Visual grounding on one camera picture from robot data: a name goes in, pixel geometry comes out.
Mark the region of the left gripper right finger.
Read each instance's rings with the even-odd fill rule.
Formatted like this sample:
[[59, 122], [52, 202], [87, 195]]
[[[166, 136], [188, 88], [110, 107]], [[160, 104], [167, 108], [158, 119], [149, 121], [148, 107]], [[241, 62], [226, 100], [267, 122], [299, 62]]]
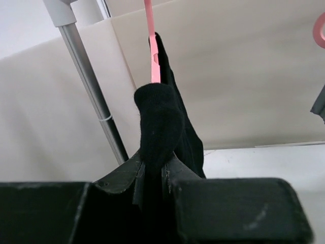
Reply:
[[281, 178], [205, 179], [177, 158], [161, 177], [171, 243], [313, 243], [298, 195]]

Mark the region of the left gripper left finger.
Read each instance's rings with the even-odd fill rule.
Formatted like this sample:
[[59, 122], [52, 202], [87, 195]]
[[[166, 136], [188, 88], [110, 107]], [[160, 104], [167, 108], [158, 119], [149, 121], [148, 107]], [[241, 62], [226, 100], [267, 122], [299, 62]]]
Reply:
[[140, 166], [134, 155], [96, 182], [1, 183], [1, 243], [131, 243]]

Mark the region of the black t shirt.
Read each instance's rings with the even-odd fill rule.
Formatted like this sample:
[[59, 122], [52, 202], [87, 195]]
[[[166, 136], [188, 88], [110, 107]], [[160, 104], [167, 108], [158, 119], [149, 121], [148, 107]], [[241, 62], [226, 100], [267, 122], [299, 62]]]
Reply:
[[141, 160], [146, 173], [156, 177], [172, 156], [176, 156], [204, 178], [203, 143], [188, 117], [163, 41], [160, 35], [155, 37], [161, 82], [146, 84], [134, 94], [141, 118]]

